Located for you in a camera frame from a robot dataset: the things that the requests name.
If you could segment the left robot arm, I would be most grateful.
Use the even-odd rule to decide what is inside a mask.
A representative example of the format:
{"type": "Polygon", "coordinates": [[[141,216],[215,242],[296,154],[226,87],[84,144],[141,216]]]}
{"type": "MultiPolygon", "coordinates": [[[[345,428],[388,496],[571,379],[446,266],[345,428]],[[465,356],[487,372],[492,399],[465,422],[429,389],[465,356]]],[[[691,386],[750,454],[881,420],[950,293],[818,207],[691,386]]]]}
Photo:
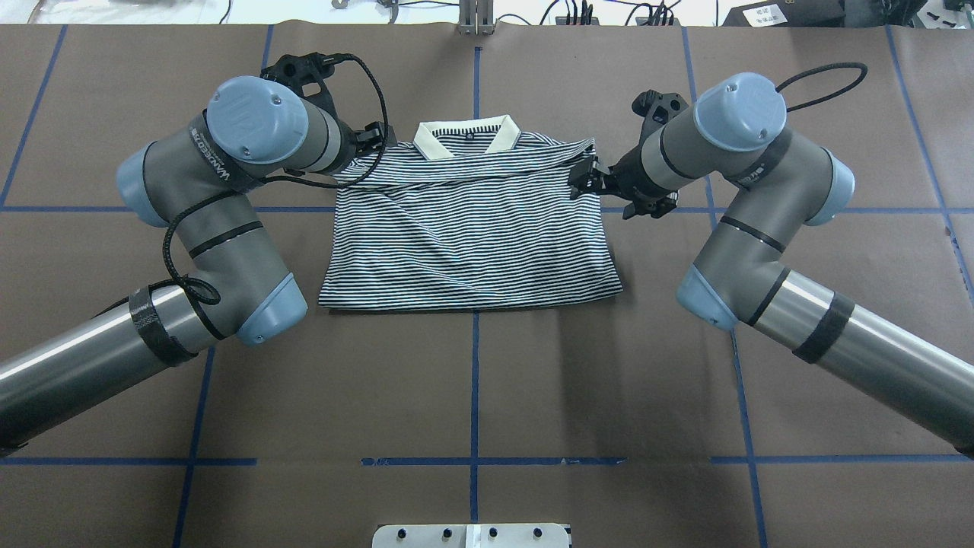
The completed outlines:
{"type": "Polygon", "coordinates": [[[184,129],[143,146],[116,184],[164,229],[167,277],[2,364],[2,455],[219,341],[247,346],[307,315],[295,274],[247,195],[316,188],[361,157],[378,167],[394,135],[378,80],[354,53],[284,55],[220,84],[184,129]]]}

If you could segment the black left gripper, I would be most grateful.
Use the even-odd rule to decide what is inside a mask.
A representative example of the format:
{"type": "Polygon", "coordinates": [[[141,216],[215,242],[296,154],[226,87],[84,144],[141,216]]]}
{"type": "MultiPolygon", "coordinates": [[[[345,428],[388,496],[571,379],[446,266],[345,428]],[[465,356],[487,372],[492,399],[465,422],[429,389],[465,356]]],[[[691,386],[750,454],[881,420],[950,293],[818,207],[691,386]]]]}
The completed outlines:
{"type": "Polygon", "coordinates": [[[274,65],[262,69],[260,77],[282,84],[305,103],[313,105],[323,118],[320,123],[310,123],[313,128],[324,131],[324,136],[312,139],[320,149],[319,157],[314,160],[317,165],[349,165],[352,160],[362,157],[371,157],[372,163],[378,165],[386,150],[399,142],[393,129],[389,129],[385,94],[378,80],[354,53],[284,55],[274,65]],[[377,96],[380,120],[367,124],[364,129],[351,129],[341,121],[326,84],[326,80],[334,76],[336,67],[346,62],[354,63],[365,73],[377,96]]]}

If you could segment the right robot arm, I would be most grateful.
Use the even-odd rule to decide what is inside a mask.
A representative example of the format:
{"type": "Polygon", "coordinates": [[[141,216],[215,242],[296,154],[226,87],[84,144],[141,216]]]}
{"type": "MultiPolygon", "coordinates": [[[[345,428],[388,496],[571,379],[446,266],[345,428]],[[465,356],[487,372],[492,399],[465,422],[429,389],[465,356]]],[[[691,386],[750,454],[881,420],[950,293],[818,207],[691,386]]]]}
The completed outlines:
{"type": "Polygon", "coordinates": [[[786,348],[972,457],[972,365],[884,319],[789,263],[806,228],[831,222],[855,194],[835,153],[789,123],[779,84],[734,74],[693,103],[645,91],[638,143],[615,165],[598,157],[571,169],[571,198],[613,196],[625,219],[675,211],[681,190],[713,176],[735,195],[677,289],[693,316],[739,325],[786,348]]]}

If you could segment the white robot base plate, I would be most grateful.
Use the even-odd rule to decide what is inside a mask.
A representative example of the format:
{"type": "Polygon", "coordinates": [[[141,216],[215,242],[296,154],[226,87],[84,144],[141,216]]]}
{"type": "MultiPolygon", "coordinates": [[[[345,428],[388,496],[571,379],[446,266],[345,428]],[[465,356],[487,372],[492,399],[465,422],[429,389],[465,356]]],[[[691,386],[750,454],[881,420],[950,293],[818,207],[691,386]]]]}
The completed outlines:
{"type": "Polygon", "coordinates": [[[373,534],[372,547],[571,547],[567,524],[387,524],[373,534]]]}

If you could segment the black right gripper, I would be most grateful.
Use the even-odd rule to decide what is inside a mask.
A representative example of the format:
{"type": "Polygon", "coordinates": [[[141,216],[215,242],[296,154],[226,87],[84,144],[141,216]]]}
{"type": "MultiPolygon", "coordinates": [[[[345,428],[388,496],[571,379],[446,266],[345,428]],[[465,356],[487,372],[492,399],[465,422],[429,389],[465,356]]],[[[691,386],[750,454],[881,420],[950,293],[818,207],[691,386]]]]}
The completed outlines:
{"type": "Polygon", "coordinates": [[[571,200],[608,194],[622,198],[629,202],[622,210],[624,221],[644,215],[659,219],[677,208],[679,192],[666,190],[648,176],[642,152],[650,137],[687,107],[684,97],[678,93],[647,90],[638,94],[631,103],[631,111],[642,118],[638,144],[609,167],[606,176],[598,160],[585,160],[572,167],[571,200]]]}

